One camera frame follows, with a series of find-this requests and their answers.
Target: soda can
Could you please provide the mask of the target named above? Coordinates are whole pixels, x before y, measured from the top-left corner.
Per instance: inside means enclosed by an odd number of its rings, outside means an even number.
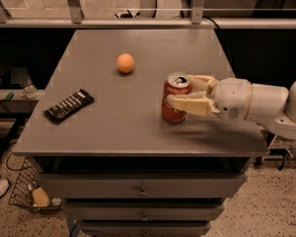
[[[170,123],[179,123],[185,120],[186,112],[172,108],[167,97],[169,95],[189,94],[191,84],[189,77],[182,72],[175,72],[168,76],[164,83],[164,95],[162,99],[162,117]]]

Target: basket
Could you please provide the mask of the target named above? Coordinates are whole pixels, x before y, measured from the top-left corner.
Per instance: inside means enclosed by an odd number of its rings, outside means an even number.
[[[19,173],[17,182],[12,190],[9,199],[10,205],[16,205],[31,212],[57,210],[61,205],[49,205],[46,207],[34,206],[32,192],[29,189],[30,182],[33,182],[37,176],[37,170],[28,159],[23,162],[22,170]]]

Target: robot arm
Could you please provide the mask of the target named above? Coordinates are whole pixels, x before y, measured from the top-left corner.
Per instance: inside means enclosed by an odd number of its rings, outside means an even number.
[[[196,92],[168,96],[173,108],[199,116],[215,114],[220,119],[254,121],[271,133],[296,140],[296,82],[288,92],[284,87],[244,79],[192,78]],[[201,94],[197,85],[202,85]]]

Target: desk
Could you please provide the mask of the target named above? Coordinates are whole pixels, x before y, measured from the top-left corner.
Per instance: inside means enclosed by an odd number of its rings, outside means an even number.
[[[121,75],[116,58],[131,53]],[[29,157],[38,183],[86,233],[199,236],[267,148],[254,123],[192,115],[161,118],[174,71],[234,76],[212,30],[77,31],[14,154]],[[96,102],[60,125],[42,113],[84,88]]]

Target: can lid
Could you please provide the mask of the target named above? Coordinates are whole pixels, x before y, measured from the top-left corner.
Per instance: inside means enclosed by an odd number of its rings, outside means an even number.
[[[188,75],[182,72],[171,73],[167,78],[168,83],[175,88],[185,88],[190,84]]]

